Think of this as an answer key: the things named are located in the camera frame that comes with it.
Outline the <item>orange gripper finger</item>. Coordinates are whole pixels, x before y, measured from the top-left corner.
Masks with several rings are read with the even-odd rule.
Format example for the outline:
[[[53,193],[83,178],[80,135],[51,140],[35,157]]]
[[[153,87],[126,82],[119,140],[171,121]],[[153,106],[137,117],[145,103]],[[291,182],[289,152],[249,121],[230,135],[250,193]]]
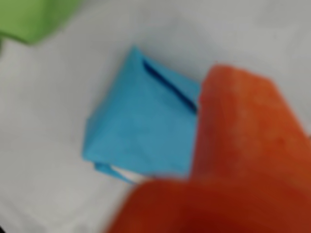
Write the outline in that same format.
[[[268,79],[215,65],[203,82],[191,176],[199,229],[311,230],[311,143]]]
[[[111,222],[108,233],[193,233],[185,209],[190,184],[147,182],[136,188]]]

